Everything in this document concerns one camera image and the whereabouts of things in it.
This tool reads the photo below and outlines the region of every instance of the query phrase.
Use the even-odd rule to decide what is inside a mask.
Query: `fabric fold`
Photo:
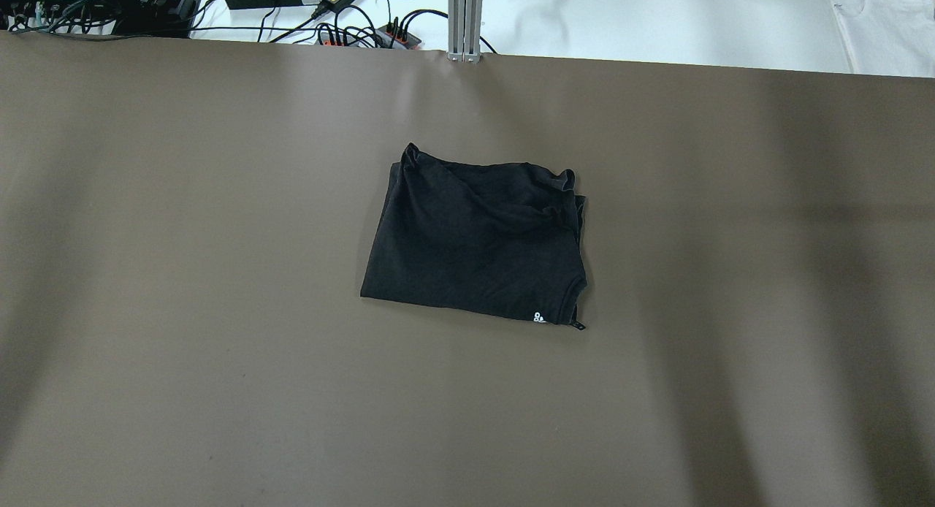
[[[574,171],[444,161],[410,144],[390,169],[362,297],[575,324],[587,286]]]
[[[935,77],[935,2],[831,0],[856,74]]]

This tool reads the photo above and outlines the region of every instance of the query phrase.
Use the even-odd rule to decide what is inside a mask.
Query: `brown table surface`
[[[935,82],[0,34],[0,505],[935,504]],[[408,142],[587,330],[358,297]]]

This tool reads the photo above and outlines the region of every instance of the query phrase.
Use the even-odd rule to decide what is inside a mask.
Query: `black t-shirt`
[[[361,296],[581,327],[574,185],[570,169],[455,164],[408,145],[390,168]]]

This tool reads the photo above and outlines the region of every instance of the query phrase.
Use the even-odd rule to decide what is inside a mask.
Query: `metal pole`
[[[481,2],[448,0],[448,59],[481,60]]]

